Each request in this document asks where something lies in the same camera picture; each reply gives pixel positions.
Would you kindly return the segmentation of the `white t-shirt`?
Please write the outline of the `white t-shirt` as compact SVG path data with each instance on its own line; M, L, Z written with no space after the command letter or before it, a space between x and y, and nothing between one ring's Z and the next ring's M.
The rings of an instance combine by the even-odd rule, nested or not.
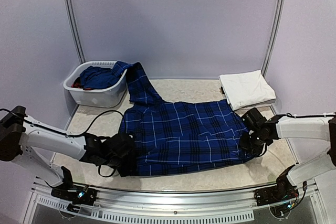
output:
M254 105L271 104L276 99L275 91L260 70L222 74L219 81L227 103L234 111Z

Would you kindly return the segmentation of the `blue plaid shirt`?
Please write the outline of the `blue plaid shirt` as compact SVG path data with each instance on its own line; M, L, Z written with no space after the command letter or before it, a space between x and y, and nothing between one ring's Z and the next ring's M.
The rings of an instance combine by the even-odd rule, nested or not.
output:
M184 174L252 160L239 146L247 129L225 100L167 102L140 63L118 61L112 73L125 75L132 103L119 130L133 136L135 159L118 169L120 176Z

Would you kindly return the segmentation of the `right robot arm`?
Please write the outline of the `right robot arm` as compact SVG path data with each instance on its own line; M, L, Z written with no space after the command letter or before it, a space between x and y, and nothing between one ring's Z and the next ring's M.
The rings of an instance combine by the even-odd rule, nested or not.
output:
M292 188L321 174L335 170L335 113L315 115L276 114L266 119L256 108L242 117L247 132L239 140L239 146L254 157L259 157L273 141L309 140L324 141L329 146L305 162L287 168L276 180L271 196L284 200Z

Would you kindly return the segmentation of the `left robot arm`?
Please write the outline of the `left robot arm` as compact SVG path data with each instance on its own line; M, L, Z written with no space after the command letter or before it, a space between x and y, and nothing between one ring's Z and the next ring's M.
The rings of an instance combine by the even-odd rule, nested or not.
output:
M1 119L1 160L15 163L57 188L67 200L78 195L70 170L53 164L35 151L35 148L60 153L96 167L108 166L120 176L136 170L133 136L121 131L112 137L96 136L84 131L72 134L43 124L26 114L23 106L12 110Z

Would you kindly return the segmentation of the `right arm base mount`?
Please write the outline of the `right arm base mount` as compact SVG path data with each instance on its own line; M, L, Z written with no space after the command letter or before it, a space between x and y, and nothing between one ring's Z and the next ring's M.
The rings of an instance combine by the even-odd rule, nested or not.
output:
M300 196L297 186L293 186L287 175L294 167L286 168L276 179L272 187L264 187L254 191L254 199L257 206L269 205L271 214L278 219L288 218L291 211L298 207L306 196L307 182L302 183L303 194Z

